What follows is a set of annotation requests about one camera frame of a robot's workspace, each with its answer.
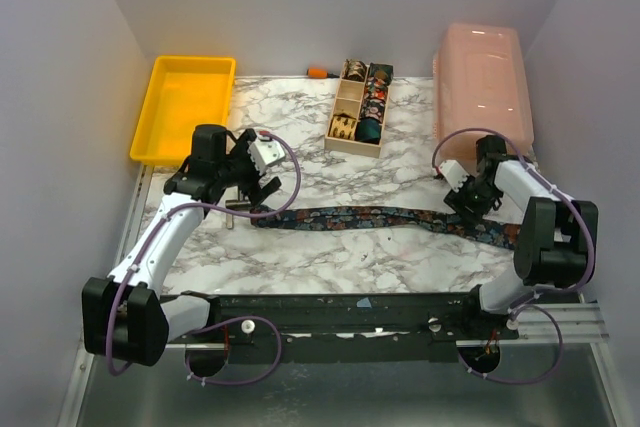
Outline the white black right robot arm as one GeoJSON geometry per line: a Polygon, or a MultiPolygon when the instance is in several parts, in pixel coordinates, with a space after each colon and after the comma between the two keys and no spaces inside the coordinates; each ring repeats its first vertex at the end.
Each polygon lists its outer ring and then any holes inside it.
{"type": "Polygon", "coordinates": [[[513,266],[472,290],[472,307],[460,314],[460,326],[480,339],[496,327],[496,315],[508,314],[547,292],[575,292],[595,272],[599,211],[576,200],[544,178],[511,142],[487,131],[476,141],[476,172],[457,160],[434,165],[450,186],[445,204],[467,224],[482,221],[508,196],[522,211],[513,266]]]}

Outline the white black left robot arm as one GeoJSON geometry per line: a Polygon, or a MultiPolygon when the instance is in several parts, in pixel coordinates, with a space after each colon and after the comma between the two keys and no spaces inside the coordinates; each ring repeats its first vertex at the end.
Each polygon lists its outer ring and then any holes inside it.
{"type": "Polygon", "coordinates": [[[214,340],[222,319],[212,296],[188,292],[164,301],[162,290],[184,244],[218,205],[237,188],[251,205],[281,186],[261,180],[282,162],[281,142],[263,132],[234,136],[219,125],[195,128],[191,152],[166,181],[158,210],[132,250],[104,278],[90,278],[81,293],[85,349],[126,365],[155,365],[166,345],[191,333],[214,340]]]}

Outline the navy floral necktie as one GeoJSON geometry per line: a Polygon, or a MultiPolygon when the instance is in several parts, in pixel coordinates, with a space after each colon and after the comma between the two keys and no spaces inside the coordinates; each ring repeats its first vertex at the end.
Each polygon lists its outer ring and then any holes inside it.
{"type": "Polygon", "coordinates": [[[251,221],[258,228],[328,232],[417,226],[431,233],[454,235],[507,250],[516,247],[520,233],[520,226],[514,223],[487,219],[468,222],[455,213],[400,207],[334,206],[276,213],[260,206],[254,212],[268,215],[251,221]]]}

